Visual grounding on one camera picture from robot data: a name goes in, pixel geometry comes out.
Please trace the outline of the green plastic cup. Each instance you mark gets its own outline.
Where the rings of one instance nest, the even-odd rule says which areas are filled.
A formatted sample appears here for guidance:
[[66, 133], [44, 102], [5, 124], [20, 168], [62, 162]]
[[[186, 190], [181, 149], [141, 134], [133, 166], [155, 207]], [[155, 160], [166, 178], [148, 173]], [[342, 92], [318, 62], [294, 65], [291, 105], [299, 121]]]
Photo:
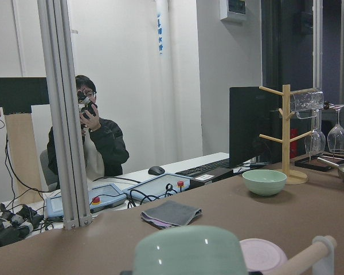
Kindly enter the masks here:
[[133, 274], [248, 274], [237, 237], [214, 226], [164, 229], [135, 248]]

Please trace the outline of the pink plastic cup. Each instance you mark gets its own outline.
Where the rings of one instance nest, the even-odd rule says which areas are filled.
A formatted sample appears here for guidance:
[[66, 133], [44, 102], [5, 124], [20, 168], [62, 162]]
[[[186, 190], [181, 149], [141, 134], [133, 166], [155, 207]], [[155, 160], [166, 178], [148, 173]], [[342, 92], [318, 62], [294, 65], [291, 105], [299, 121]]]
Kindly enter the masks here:
[[288, 261], [278, 245], [264, 239], [244, 239], [240, 246], [249, 272], [268, 274]]

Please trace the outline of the black computer mouse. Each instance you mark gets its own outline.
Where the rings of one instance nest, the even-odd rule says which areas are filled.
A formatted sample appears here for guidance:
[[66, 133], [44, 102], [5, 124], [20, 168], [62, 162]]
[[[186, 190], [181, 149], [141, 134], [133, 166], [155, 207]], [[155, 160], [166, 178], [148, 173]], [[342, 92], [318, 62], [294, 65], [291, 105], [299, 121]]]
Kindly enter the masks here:
[[148, 174], [149, 175], [162, 175], [165, 173], [165, 169], [160, 167], [160, 166], [152, 166], [148, 169]]

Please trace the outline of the black keyboard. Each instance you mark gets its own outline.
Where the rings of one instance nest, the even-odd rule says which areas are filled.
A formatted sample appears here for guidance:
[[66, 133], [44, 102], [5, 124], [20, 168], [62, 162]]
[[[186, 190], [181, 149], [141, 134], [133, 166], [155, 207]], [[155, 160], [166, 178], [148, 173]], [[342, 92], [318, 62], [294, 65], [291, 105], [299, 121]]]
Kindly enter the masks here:
[[229, 168], [229, 158], [203, 164], [201, 166], [197, 166], [197, 167], [190, 168], [187, 170], [179, 171], [179, 172], [176, 172], [175, 174], [195, 178], [199, 175], [205, 174], [216, 168]]

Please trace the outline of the blue teach pendant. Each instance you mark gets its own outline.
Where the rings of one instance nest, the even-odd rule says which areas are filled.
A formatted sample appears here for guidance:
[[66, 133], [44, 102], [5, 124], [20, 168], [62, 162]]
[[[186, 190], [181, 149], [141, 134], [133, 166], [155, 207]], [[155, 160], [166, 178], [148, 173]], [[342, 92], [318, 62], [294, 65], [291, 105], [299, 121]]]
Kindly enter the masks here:
[[191, 177], [165, 173], [152, 179], [125, 188], [123, 192], [127, 198], [136, 201], [165, 198], [166, 196], [181, 193], [190, 187]]
[[[127, 196], [113, 183], [94, 187], [88, 191], [90, 212], [96, 213], [107, 208], [122, 205]], [[64, 211], [60, 194], [46, 198], [46, 217], [52, 221], [62, 220]]]

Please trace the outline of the seated person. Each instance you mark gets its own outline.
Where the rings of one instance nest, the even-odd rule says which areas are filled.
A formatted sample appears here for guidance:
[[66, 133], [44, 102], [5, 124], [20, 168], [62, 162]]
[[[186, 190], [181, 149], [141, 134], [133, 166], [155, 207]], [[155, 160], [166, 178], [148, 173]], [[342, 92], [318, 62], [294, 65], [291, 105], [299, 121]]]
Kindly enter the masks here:
[[[84, 75], [76, 76], [75, 80], [77, 92], [81, 91], [96, 103], [96, 87], [92, 80]], [[122, 130], [114, 121], [99, 117], [97, 107], [92, 107], [92, 109], [95, 116], [89, 111], [82, 111], [80, 114], [87, 179], [95, 180], [103, 176], [122, 175], [122, 164], [129, 158]], [[58, 175], [53, 127], [48, 136], [48, 168]]]

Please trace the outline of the grey folded cloth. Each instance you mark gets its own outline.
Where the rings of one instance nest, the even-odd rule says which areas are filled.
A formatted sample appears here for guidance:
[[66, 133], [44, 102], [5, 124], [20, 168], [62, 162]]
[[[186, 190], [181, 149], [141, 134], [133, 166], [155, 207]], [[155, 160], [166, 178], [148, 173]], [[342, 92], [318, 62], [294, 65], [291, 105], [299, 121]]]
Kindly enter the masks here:
[[142, 211], [140, 217], [158, 229], [168, 229], [177, 226], [186, 226], [195, 218], [200, 217], [202, 209], [184, 205], [175, 201], [165, 203]]

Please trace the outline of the black monitor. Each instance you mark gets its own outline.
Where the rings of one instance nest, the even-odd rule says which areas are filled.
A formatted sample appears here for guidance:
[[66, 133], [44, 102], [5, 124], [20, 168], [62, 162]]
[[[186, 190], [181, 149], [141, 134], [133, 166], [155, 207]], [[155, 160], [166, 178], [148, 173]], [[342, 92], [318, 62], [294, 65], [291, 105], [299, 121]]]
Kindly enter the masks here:
[[229, 88], [229, 166], [256, 158], [259, 163], [282, 161], [282, 144], [260, 137], [282, 138], [278, 109], [281, 97], [259, 87]]

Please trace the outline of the green bowl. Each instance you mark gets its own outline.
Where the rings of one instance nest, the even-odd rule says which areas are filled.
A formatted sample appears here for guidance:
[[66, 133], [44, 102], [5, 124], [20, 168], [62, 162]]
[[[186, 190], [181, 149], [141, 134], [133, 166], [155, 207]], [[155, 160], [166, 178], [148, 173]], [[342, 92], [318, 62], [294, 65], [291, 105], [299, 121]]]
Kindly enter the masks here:
[[275, 170], [249, 170], [242, 177], [250, 192], [264, 197], [281, 192], [287, 183], [286, 174]]

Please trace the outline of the wooden mug tree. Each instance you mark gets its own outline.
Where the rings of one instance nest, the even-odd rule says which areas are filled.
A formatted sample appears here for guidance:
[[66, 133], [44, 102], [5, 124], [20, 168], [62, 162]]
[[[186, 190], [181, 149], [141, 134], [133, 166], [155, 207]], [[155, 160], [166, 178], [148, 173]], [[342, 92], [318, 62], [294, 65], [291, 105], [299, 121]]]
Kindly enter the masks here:
[[308, 131], [296, 137], [290, 137], [290, 122], [294, 112], [292, 112], [290, 108], [291, 91], [289, 84], [283, 85], [283, 90], [281, 92], [263, 86], [259, 86], [259, 88], [282, 97], [282, 108], [279, 108], [279, 113], [282, 115], [282, 138], [277, 139], [263, 134], [260, 134], [259, 137], [282, 144], [282, 169], [280, 171], [286, 174], [287, 184], [304, 184], [308, 181], [307, 174], [290, 169], [290, 143], [310, 135], [312, 131]]

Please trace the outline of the glass mug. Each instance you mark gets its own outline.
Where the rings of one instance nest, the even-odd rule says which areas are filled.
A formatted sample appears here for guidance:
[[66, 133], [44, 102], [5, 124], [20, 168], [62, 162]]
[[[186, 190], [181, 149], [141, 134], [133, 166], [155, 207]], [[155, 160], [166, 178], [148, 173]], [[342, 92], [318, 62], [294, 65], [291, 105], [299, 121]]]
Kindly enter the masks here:
[[308, 88], [292, 91], [290, 94], [290, 111], [297, 114], [300, 112], [322, 109], [324, 95], [319, 88]]

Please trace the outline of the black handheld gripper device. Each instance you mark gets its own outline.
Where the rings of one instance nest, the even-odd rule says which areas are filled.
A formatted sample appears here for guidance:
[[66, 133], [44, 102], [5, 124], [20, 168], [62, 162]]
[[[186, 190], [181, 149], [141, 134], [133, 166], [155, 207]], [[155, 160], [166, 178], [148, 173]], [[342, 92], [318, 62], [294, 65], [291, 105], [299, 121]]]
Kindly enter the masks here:
[[27, 205], [14, 214], [1, 203], [0, 210], [0, 247], [25, 239], [44, 220], [43, 214]]

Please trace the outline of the aluminium frame post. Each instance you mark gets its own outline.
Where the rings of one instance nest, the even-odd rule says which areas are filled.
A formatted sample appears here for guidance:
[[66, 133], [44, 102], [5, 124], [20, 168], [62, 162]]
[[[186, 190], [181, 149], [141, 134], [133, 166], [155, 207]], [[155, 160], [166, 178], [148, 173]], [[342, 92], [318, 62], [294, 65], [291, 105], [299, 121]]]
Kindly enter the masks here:
[[87, 177], [66, 1], [38, 1], [65, 229], [90, 225]]

